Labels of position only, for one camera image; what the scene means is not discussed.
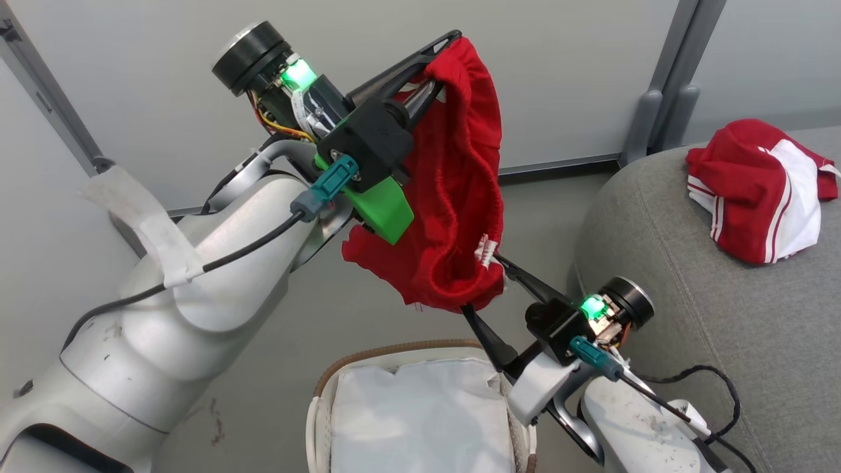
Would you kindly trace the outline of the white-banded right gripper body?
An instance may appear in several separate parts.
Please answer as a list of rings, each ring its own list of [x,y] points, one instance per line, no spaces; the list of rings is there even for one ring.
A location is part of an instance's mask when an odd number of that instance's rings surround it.
[[[627,373],[616,344],[629,330],[639,330],[654,316],[654,302],[633,281],[610,279],[594,294],[570,305],[553,300],[526,311],[526,327],[535,342],[520,353],[522,374],[511,382],[511,413],[523,424],[547,410],[574,373],[584,368],[616,382]]]

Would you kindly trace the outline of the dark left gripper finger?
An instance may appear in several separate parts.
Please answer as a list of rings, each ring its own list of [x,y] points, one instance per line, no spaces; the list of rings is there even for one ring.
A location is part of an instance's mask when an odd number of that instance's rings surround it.
[[[409,90],[411,93],[408,99],[403,101],[394,99],[394,96],[406,84],[408,81],[401,79],[388,81],[388,125],[400,129],[415,129],[442,92],[443,84],[436,79],[426,79],[414,89]]]
[[[451,30],[445,35],[403,58],[374,78],[346,94],[346,104],[355,110],[367,99],[392,99],[412,78],[424,72],[427,66],[447,48],[462,37],[462,31]]]

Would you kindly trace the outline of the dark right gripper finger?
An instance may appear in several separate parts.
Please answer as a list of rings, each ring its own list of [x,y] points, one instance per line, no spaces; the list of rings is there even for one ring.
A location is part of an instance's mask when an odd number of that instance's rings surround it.
[[[505,276],[510,281],[517,282],[527,293],[531,294],[537,302],[549,305],[553,300],[559,300],[565,304],[570,305],[571,299],[562,292],[556,290],[551,285],[541,281],[537,276],[532,275],[520,266],[517,266],[513,261],[502,256],[501,254],[493,255],[496,261],[501,264],[504,269]]]
[[[460,307],[466,323],[486,353],[493,368],[510,382],[516,382],[522,374],[522,359],[516,349],[505,342],[478,314],[473,305]]]

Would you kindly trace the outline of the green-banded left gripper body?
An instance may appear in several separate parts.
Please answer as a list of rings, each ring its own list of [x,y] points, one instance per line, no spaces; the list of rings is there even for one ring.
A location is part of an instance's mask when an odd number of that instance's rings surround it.
[[[344,194],[351,216],[390,244],[401,239],[415,217],[403,191],[414,129],[388,125],[388,99],[367,99],[351,110],[347,93],[313,71],[268,21],[234,36],[212,72],[235,96],[249,99],[274,143],[310,146],[292,163],[313,185],[297,201],[307,216]]]

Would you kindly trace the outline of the red shorts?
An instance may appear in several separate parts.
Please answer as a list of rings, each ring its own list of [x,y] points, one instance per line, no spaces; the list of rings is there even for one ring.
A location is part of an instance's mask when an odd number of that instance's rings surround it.
[[[390,244],[360,227],[342,257],[387,282],[406,305],[457,313],[482,309],[503,293],[495,254],[503,234],[498,182],[503,121],[493,79],[472,42],[462,37],[415,78],[444,88],[414,130],[403,188],[412,224]]]

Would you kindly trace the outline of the red and white jersey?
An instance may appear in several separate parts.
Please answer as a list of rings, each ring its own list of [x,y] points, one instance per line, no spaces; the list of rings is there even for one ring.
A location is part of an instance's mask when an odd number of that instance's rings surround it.
[[[841,170],[832,160],[757,119],[718,129],[685,161],[686,189],[711,214],[711,239],[751,265],[777,263],[815,246],[822,203],[839,195]]]

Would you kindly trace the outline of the grey fabric sofa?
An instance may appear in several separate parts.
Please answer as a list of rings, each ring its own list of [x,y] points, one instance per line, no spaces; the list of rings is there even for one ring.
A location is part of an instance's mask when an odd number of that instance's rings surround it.
[[[636,371],[714,365],[733,381],[741,417],[726,438],[757,471],[841,473],[841,197],[822,204],[816,246],[745,265],[710,239],[686,153],[628,165],[598,192],[574,254],[580,286],[621,276],[654,302],[622,348]]]

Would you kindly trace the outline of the white basket liner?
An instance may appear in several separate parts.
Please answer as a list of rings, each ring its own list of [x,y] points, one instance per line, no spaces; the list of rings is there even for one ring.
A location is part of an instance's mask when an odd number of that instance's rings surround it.
[[[330,473],[516,473],[499,375],[475,357],[346,369]]]

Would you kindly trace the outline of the white wicker-rimmed laundry basket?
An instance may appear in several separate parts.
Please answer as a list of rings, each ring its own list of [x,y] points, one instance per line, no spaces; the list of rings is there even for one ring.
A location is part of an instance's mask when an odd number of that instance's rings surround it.
[[[307,408],[306,441],[307,473],[330,473],[332,405],[339,374],[351,367],[376,366],[396,371],[409,363],[442,359],[479,359],[489,363],[477,340],[447,339],[404,342],[357,352],[334,362],[319,377],[313,398]],[[516,473],[537,470],[537,428],[524,427],[509,413],[509,433]]]

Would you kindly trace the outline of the white tape strip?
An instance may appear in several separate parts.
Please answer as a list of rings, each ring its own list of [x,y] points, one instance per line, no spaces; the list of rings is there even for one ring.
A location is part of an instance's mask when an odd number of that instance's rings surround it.
[[[188,284],[205,273],[204,261],[163,205],[120,166],[91,177],[81,195],[134,231],[163,276],[165,288]]]

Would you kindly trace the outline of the grey double partition post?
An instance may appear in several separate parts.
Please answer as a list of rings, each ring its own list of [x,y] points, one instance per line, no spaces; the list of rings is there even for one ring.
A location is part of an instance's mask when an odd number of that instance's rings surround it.
[[[727,0],[678,0],[648,90],[640,96],[618,162],[682,146],[700,98],[694,75]]]

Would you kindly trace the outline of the grey slanted partition post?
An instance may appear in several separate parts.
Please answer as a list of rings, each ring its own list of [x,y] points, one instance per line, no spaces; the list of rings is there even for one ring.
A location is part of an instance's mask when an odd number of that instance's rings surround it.
[[[90,132],[73,110],[69,99],[40,60],[33,46],[27,46],[23,31],[12,18],[0,16],[0,38],[34,88],[34,102],[42,108],[48,122],[60,135],[82,169],[91,176],[105,173],[114,162],[103,156]]]

